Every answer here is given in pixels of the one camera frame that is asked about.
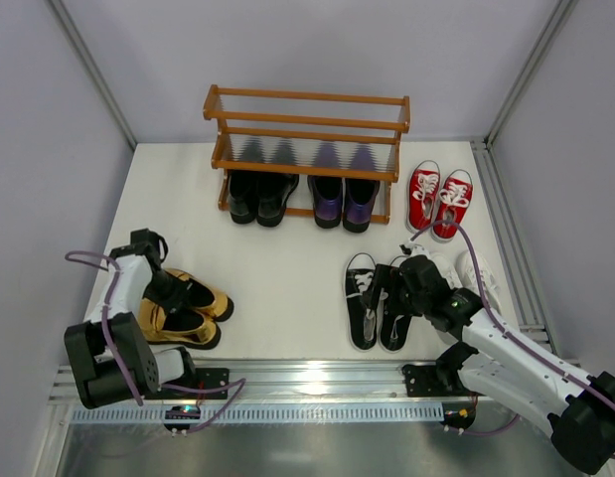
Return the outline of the red canvas sneaker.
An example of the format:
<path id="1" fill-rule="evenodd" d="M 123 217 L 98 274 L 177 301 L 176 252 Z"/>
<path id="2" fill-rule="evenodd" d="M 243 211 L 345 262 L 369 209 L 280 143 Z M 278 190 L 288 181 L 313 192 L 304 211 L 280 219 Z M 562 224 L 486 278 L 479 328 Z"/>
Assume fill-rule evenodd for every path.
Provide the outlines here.
<path id="1" fill-rule="evenodd" d="M 436 224 L 431 233 L 440 242 L 451 241 L 470 207 L 473 198 L 471 175 L 463 170 L 453 171 L 444 181 L 438 193 Z"/>
<path id="2" fill-rule="evenodd" d="M 406 224 L 410 230 L 418 231 L 431 223 L 439 183 L 440 169 L 435 161 L 424 160 L 411 173 L 406 215 Z"/>

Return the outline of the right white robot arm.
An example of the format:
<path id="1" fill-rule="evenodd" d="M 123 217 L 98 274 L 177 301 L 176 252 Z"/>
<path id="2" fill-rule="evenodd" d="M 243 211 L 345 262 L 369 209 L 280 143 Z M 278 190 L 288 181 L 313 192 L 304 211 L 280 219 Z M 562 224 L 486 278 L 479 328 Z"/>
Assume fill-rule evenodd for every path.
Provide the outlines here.
<path id="1" fill-rule="evenodd" d="M 496 400 L 540 429 L 580 472 L 595 475 L 615 458 L 613 375 L 592 376 L 514 333 L 424 255 L 403 256 L 398 265 L 359 258 L 363 264 L 350 263 L 344 279 L 355 346 L 398 351 L 412 318 L 422 317 L 455 340 L 435 360 L 434 384 Z"/>

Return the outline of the gold loafer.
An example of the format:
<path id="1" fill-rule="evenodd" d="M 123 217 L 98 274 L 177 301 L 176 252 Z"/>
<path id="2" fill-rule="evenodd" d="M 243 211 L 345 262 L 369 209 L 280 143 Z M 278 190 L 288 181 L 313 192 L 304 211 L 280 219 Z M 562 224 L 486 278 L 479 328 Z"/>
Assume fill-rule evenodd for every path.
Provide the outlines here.
<path id="1" fill-rule="evenodd" d="M 170 313 L 148 299 L 141 301 L 137 321 L 151 345 L 177 344 L 211 350 L 222 337 L 221 329 L 211 318 L 190 309 Z"/>
<path id="2" fill-rule="evenodd" d="M 182 280 L 190 280 L 193 283 L 191 289 L 191 305 L 185 309 L 203 314 L 215 322 L 225 322 L 231 318 L 234 311 L 234 304 L 226 293 L 211 287 L 210 284 L 204 283 L 187 271 L 177 268 L 165 268 L 164 270 Z M 143 299 L 150 300 L 150 284 L 144 292 Z"/>

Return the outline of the black patent loafer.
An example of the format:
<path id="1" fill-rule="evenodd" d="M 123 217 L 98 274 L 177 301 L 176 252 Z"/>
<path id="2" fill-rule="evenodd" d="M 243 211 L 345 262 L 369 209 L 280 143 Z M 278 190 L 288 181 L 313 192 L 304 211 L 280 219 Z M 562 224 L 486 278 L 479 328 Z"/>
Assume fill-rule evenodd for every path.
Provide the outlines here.
<path id="1" fill-rule="evenodd" d="M 258 175 L 255 172 L 234 170 L 229 174 L 228 202 L 231 219 L 238 225 L 247 225 L 256 219 Z"/>
<path id="2" fill-rule="evenodd" d="M 261 173 L 256 185 L 258 209 L 256 221 L 275 228 L 284 218 L 287 202 L 299 183 L 297 174 Z"/>

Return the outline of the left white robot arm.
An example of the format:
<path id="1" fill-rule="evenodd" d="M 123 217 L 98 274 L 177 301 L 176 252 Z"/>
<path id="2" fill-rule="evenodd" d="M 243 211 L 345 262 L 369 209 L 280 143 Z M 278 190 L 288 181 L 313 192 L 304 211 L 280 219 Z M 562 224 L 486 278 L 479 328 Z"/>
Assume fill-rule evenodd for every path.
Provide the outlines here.
<path id="1" fill-rule="evenodd" d="M 130 233 L 130 243 L 105 255 L 72 250 L 65 260 L 108 272 L 98 302 L 80 324 L 65 331 L 64 344 L 82 405 L 96 409 L 134 399 L 138 405 L 165 385 L 196 377 L 190 353 L 182 346 L 151 350 L 138 322 L 144 298 L 168 312 L 190 304 L 191 286 L 166 272 L 165 239 L 149 230 Z"/>

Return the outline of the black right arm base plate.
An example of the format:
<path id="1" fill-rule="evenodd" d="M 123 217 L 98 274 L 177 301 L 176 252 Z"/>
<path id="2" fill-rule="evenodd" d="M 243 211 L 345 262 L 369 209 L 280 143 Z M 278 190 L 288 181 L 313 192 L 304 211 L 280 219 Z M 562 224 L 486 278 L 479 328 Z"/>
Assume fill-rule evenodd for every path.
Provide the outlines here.
<path id="1" fill-rule="evenodd" d="M 471 394 L 457 372 L 445 366 L 406 364 L 401 371 L 409 398 L 466 397 Z"/>

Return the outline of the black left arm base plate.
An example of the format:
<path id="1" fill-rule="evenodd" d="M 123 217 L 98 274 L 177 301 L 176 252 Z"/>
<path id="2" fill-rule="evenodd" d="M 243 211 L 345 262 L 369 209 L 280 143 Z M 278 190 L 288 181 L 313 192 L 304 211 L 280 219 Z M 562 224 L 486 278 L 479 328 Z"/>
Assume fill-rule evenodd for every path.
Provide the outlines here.
<path id="1" fill-rule="evenodd" d="M 168 382 L 168 385 L 190 388 L 194 390 L 215 390 L 230 383 L 229 368 L 196 368 L 193 374 L 186 374 L 183 377 Z M 176 399 L 176 398 L 196 398 L 200 400 L 213 399 L 225 400 L 229 392 L 226 390 L 211 394 L 191 394 L 170 388 L 162 387 L 153 397 L 156 399 Z"/>

